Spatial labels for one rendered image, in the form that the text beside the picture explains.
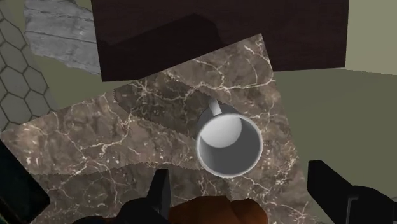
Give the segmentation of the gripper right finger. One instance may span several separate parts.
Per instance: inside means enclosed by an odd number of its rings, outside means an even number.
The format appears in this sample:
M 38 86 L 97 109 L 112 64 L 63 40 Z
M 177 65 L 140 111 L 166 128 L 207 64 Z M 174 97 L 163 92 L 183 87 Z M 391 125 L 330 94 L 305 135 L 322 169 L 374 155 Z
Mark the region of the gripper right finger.
M 308 163 L 307 191 L 334 224 L 397 224 L 397 202 L 350 184 L 322 160 Z

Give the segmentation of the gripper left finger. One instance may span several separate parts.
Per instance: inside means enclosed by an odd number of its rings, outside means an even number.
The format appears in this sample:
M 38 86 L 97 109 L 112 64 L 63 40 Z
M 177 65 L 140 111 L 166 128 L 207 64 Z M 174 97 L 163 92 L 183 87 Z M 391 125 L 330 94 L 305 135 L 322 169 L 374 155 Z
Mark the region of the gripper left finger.
M 87 216 L 73 224 L 171 224 L 171 186 L 168 169 L 157 169 L 145 197 L 130 200 L 112 218 Z

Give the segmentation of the brown rounded thing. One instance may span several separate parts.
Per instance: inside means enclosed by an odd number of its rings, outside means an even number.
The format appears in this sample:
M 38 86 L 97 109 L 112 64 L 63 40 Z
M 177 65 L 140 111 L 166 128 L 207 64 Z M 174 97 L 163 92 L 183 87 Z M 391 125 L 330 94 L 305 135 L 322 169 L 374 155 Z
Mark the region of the brown rounded thing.
M 200 196 L 170 208 L 171 224 L 268 224 L 263 208 L 252 199 Z

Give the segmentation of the white mug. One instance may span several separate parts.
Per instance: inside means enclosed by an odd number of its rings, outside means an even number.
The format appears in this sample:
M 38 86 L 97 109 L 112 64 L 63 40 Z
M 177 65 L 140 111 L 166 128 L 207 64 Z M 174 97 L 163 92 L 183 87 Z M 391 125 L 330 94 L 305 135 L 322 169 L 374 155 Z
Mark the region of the white mug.
M 197 123 L 195 151 L 201 166 L 222 178 L 235 178 L 249 172 L 263 152 L 258 126 L 234 107 L 214 98 Z

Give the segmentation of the black box-shaped thing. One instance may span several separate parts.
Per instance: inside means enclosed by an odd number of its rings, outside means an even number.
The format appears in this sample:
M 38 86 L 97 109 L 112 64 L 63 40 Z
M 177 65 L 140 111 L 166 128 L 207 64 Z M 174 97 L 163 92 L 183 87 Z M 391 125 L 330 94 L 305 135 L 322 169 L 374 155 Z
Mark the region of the black box-shaped thing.
M 30 224 L 49 205 L 48 194 L 0 141 L 0 224 Z

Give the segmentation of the dark brown robot stand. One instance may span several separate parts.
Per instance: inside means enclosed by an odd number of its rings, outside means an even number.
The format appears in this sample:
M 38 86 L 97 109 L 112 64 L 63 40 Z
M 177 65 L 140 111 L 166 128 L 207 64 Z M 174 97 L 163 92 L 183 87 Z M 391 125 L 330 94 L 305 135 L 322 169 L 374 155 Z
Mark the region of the dark brown robot stand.
M 349 0 L 91 0 L 103 81 L 137 80 L 261 34 L 276 71 L 345 66 Z

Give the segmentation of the grey wooden board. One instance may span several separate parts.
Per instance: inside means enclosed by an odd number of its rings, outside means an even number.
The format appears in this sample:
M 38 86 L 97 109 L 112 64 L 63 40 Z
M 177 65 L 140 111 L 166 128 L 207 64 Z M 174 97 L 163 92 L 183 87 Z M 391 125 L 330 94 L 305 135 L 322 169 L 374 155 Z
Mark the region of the grey wooden board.
M 92 12 L 75 0 L 25 0 L 25 36 L 34 54 L 100 75 Z

